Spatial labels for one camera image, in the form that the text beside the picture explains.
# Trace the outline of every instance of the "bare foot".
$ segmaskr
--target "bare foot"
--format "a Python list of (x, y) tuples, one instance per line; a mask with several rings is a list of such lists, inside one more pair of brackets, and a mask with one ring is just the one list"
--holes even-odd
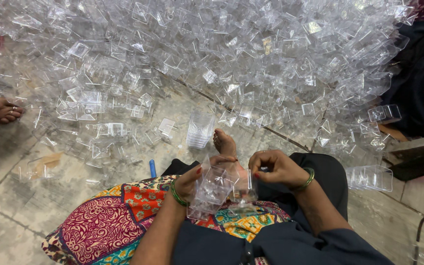
[(5, 98), (0, 98), (0, 124), (7, 124), (22, 116), (23, 109), (9, 103)]
[(215, 149), (217, 149), (221, 155), (237, 157), (237, 145), (235, 144), (235, 141), (233, 141), (233, 138), (226, 134), (222, 129), (215, 129), (213, 143), (215, 145)]

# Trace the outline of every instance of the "blue pen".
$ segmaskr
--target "blue pen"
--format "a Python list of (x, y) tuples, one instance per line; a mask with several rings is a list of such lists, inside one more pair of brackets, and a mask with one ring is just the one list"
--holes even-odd
[(150, 175), (152, 178), (156, 178), (155, 161), (153, 159), (150, 160)]

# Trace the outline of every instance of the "black clothing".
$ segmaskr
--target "black clothing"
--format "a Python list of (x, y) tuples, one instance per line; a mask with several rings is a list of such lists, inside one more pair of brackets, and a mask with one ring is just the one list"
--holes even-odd
[(390, 89), (382, 94), (382, 105), (396, 104), (402, 119), (392, 123), (404, 135), (424, 137), (424, 21), (403, 25), (400, 34), (410, 38), (394, 61), (402, 71), (392, 77)]
[[(315, 179), (339, 213), (348, 219), (348, 184), (343, 166), (323, 154), (293, 153), (290, 158), (301, 167), (315, 170)], [(178, 159), (162, 175), (183, 174), (198, 165), (188, 166)], [(173, 253), (175, 265), (254, 264), (264, 256), (272, 265), (391, 265), (356, 232), (334, 229), (313, 237), (310, 225), (291, 191), (282, 184), (258, 184), (259, 200), (275, 202), (291, 217), (291, 222), (268, 225), (249, 243), (224, 232), (185, 221), (178, 234)]]

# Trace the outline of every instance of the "tiled floor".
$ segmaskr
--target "tiled floor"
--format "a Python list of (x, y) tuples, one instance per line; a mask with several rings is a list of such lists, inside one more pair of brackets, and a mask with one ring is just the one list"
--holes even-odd
[[(202, 95), (190, 97), (171, 88), (165, 89), (165, 94), (167, 100), (158, 102), (154, 120), (175, 118), (178, 133), (170, 144), (160, 143), (146, 150), (139, 165), (116, 168), (114, 184), (147, 178), (150, 159), (155, 159), (156, 170), (161, 173), (173, 158), (191, 163), (201, 161), (206, 153), (217, 153), (211, 142), (203, 151), (190, 150), (186, 148), (185, 137), (191, 109), (211, 111), (209, 105), (213, 102)], [(224, 127), (221, 123), (217, 126), (234, 137), (239, 159), (245, 165), (260, 149), (279, 148), (288, 154), (305, 152), (267, 129), (248, 131), (237, 126)], [(291, 136), (283, 128), (272, 129), (302, 146), (312, 146), (305, 132)], [(17, 124), (0, 128), (0, 264), (50, 265), (54, 263), (41, 250), (41, 240), (81, 202), (102, 188), (86, 184), (86, 179), (95, 179), (99, 174), (68, 155), (62, 155), (60, 166), (64, 175), (61, 179), (20, 183), (17, 180), (19, 167), (54, 151), (26, 135), (18, 130)], [(424, 178), (407, 183), (394, 179), (392, 192), (350, 190), (348, 212), (351, 226), (361, 237), (394, 263), (409, 264), (418, 222), (424, 214)], [(424, 226), (421, 239), (424, 244)]]

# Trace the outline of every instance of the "pile of plastic cups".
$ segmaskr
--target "pile of plastic cups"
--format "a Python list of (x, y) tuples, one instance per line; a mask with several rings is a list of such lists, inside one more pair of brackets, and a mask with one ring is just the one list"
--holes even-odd
[(214, 124), (213, 114), (193, 111), (187, 130), (187, 145), (191, 148), (204, 149), (213, 134)]
[[(20, 122), (41, 143), (100, 169), (135, 164), (171, 138), (173, 119), (151, 119), (173, 83), (226, 107), (218, 122), (227, 126), (272, 127), (358, 161), (350, 166), (375, 165), (388, 139), (378, 123), (401, 118), (378, 104), (412, 9), (402, 0), (0, 0), (0, 96), (26, 109)], [(210, 137), (180, 133), (194, 148)]]

